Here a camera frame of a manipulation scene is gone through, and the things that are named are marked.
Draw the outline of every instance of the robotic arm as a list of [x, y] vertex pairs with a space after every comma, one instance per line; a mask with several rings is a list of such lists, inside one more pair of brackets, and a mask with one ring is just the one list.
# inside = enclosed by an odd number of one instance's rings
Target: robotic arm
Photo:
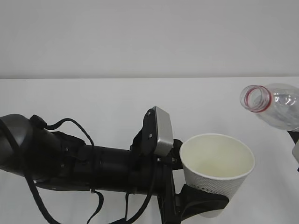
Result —
[[[91, 145], [62, 132], [48, 131], [65, 121], [75, 123]], [[181, 145], [181, 141], [173, 139], [169, 114], [158, 107], [146, 112], [130, 150], [95, 146], [72, 119], [48, 126], [36, 115], [30, 119], [19, 114], [0, 118], [0, 169], [26, 178], [38, 208], [50, 224], [58, 222], [47, 212], [36, 187], [56, 191], [92, 190], [100, 200], [93, 216], [103, 205], [98, 189], [126, 192], [126, 196], [147, 195], [136, 215], [115, 224], [133, 223], [144, 212], [152, 195], [157, 196], [162, 224], [179, 224], [196, 214], [225, 208], [229, 202], [225, 196], [186, 184], [180, 194], [175, 193], [172, 171], [182, 169]]]

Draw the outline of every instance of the black strap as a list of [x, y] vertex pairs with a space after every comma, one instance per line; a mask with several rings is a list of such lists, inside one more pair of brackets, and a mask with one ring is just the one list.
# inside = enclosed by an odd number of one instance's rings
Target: black strap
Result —
[[100, 193], [100, 192], [97, 192], [95, 190], [92, 189], [92, 193], [96, 193], [99, 197], [99, 204], [98, 204], [98, 207], [97, 209], [95, 210], [95, 212], [93, 213], [92, 216], [90, 216], [89, 220], [87, 221], [86, 224], [89, 224], [90, 220], [95, 217], [95, 215], [98, 214], [98, 212], [101, 210], [102, 206], [103, 206], [103, 203], [104, 203], [104, 196]]
[[125, 213], [125, 219], [127, 219], [128, 216], [128, 204], [129, 204], [129, 195], [130, 193], [126, 193], [126, 213]]
[[29, 189], [32, 193], [32, 196], [33, 196], [33, 198], [36, 202], [36, 205], [37, 205], [38, 209], [40, 210], [41, 214], [47, 220], [48, 223], [50, 223], [50, 224], [60, 224], [59, 222], [57, 222], [49, 214], [48, 210], [46, 209], [45, 205], [43, 204], [41, 196], [39, 195], [38, 190], [36, 188], [36, 185], [34, 184], [34, 181], [32, 180], [31, 172], [28, 170], [28, 168], [26, 166], [25, 160], [23, 158], [22, 151], [21, 151], [18, 143], [14, 139], [13, 135], [11, 134], [9, 128], [6, 126], [6, 124], [1, 119], [0, 119], [0, 129], [3, 131], [4, 135], [6, 136], [8, 142], [9, 142], [11, 148], [12, 148], [12, 150], [14, 151], [15, 155], [18, 157], [18, 159], [20, 161], [24, 177], [27, 181]]

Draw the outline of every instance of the white paper cup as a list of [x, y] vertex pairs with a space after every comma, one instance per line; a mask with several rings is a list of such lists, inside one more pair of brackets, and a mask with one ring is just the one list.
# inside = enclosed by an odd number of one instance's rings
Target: white paper cup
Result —
[[[252, 151], [242, 142], [223, 134], [201, 134], [180, 149], [187, 185], [230, 200], [255, 166]], [[222, 210], [201, 213], [215, 217]]]

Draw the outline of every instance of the clear plastic bottle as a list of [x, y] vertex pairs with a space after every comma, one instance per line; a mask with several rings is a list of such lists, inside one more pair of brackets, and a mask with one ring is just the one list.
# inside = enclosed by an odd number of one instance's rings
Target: clear plastic bottle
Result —
[[269, 125], [299, 131], [299, 89], [287, 84], [247, 86], [240, 95], [241, 105]]

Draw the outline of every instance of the white wall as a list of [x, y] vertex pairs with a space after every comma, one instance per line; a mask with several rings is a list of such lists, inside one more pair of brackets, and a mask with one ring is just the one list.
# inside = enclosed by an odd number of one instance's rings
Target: white wall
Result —
[[2, 0], [0, 77], [299, 74], [298, 0]]
[[[200, 133], [227, 134], [243, 141], [256, 157], [255, 170], [219, 217], [195, 216], [182, 224], [298, 224], [294, 143], [287, 132], [270, 127], [239, 104], [243, 87], [272, 82], [299, 84], [299, 77], [0, 80], [0, 117], [37, 114], [49, 124], [71, 117], [96, 145], [129, 149], [144, 114], [157, 105], [170, 113], [175, 138], [186, 141]], [[72, 124], [59, 130], [86, 140]], [[182, 172], [175, 173], [175, 182], [180, 191]], [[89, 192], [40, 192], [50, 213], [63, 224], [86, 223], [97, 206], [97, 196]], [[103, 194], [103, 209], [91, 224], [124, 216], [125, 194]], [[130, 196], [129, 217], [143, 200], [141, 195]], [[25, 179], [1, 170], [0, 223], [46, 224]], [[155, 197], [136, 224], [160, 224]]]

